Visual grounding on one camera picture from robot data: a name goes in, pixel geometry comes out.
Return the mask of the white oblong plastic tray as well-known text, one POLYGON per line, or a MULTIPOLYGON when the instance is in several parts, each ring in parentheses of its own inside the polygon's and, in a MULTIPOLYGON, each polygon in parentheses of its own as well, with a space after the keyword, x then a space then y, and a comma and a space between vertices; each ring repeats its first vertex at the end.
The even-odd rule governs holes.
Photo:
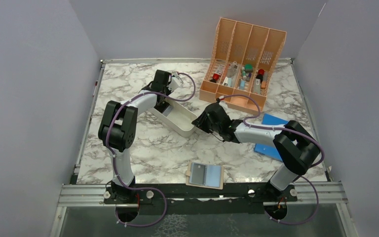
POLYGON ((197 118, 197 115, 195 115, 192 111, 188 110, 177 101, 165 99, 161 105, 150 108, 148 111, 160 119, 164 124, 180 134, 182 137, 189 137, 195 131, 195 126, 192 124, 192 121, 197 118), (173 107, 173 110, 168 115, 168 117, 165 117, 162 112, 169 105, 173 107))

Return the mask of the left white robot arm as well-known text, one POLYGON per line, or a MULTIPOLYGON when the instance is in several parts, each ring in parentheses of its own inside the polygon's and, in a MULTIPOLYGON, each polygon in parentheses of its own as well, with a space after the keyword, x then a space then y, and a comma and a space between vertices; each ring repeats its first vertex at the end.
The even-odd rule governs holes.
POLYGON ((112 155, 113 182, 119 186, 116 195, 122 202, 128 203, 135 198, 135 189, 130 186, 135 175, 131 169, 129 149, 135 140, 138 116, 160 106, 181 85, 182 80, 177 73, 157 70, 153 81, 137 95, 123 102, 110 100, 106 104, 98 138, 112 155))

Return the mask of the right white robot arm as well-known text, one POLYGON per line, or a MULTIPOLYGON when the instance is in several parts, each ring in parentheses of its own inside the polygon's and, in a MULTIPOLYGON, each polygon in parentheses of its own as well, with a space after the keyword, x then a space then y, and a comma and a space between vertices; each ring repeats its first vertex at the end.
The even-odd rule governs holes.
POLYGON ((262 125, 246 119, 231 119, 218 103, 208 105, 192 124, 206 133, 218 133, 224 142, 255 143, 274 147, 283 164, 272 175, 265 187, 269 200, 277 201, 285 189, 323 158, 320 144, 297 121, 286 124, 262 125))

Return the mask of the black credit card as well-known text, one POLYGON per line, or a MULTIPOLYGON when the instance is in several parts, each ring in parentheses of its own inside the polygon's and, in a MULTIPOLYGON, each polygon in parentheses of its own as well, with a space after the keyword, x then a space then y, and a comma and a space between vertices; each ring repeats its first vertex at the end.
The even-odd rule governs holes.
POLYGON ((193 162, 191 164, 189 183, 194 185, 205 185, 206 171, 207 165, 193 162))

